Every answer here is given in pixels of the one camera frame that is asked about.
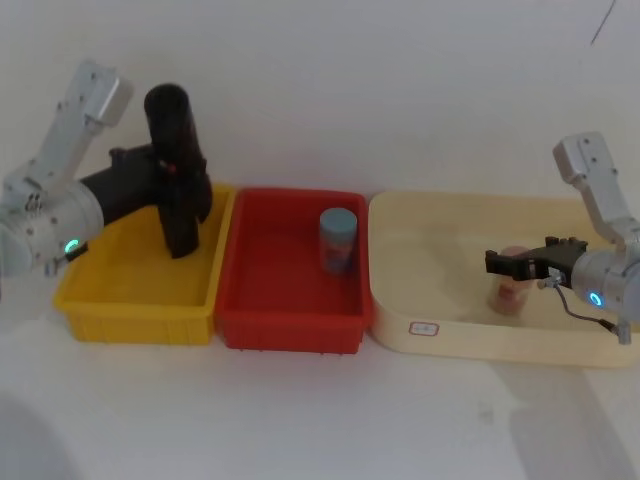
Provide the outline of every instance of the blue indicator light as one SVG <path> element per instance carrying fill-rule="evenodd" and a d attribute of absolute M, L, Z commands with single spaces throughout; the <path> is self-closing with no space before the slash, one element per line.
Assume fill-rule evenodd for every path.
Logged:
<path fill-rule="evenodd" d="M 80 242 L 74 238 L 64 247 L 64 253 L 71 253 L 78 247 L 78 245 L 80 245 Z"/>
<path fill-rule="evenodd" d="M 598 295 L 596 292 L 591 292 L 589 294 L 589 301 L 592 303 L 592 305 L 595 305 L 598 308 L 602 308 L 602 306 L 604 305 L 604 301 L 602 300 L 602 297 Z"/>

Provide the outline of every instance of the green indicator light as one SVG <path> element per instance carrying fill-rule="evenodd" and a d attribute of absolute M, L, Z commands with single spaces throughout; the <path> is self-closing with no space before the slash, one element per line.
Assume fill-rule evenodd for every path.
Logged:
<path fill-rule="evenodd" d="M 80 245 L 80 242 L 74 238 L 64 247 L 64 253 L 71 253 L 78 245 Z"/>

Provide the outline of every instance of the yellow plastic tray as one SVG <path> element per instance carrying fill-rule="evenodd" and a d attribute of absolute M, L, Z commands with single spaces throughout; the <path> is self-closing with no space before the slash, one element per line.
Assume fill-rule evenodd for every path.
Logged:
<path fill-rule="evenodd" d="M 214 186 L 200 247 L 173 260 L 157 209 L 114 224 L 73 262 L 54 297 L 83 342 L 204 345 L 213 329 L 220 269 L 235 190 Z"/>
<path fill-rule="evenodd" d="M 494 281 L 485 250 L 535 248 L 547 235 L 606 245 L 579 200 L 427 192 L 386 192 L 369 205 L 369 270 L 376 305 L 373 335 L 401 352 L 550 365 L 622 367 L 640 358 L 633 344 L 564 313 L 552 290 L 531 289 L 519 316 L 487 306 Z M 572 310 L 615 320 L 566 292 Z"/>

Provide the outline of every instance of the yellow bin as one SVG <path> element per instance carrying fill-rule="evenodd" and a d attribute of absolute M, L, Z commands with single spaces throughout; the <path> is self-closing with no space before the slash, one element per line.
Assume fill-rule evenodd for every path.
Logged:
<path fill-rule="evenodd" d="M 83 342 L 205 345 L 235 190 L 214 186 L 200 247 L 173 260 L 156 207 L 109 225 L 71 264 L 54 298 Z"/>

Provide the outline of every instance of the red plastic tray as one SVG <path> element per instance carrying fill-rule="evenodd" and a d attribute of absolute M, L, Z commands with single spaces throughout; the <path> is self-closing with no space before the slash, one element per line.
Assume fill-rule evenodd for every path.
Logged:
<path fill-rule="evenodd" d="M 358 217 L 353 265 L 322 269 L 319 219 L 343 207 Z M 217 301 L 231 348 L 356 353 L 372 320 L 367 206 L 361 195 L 253 188 L 237 199 Z"/>

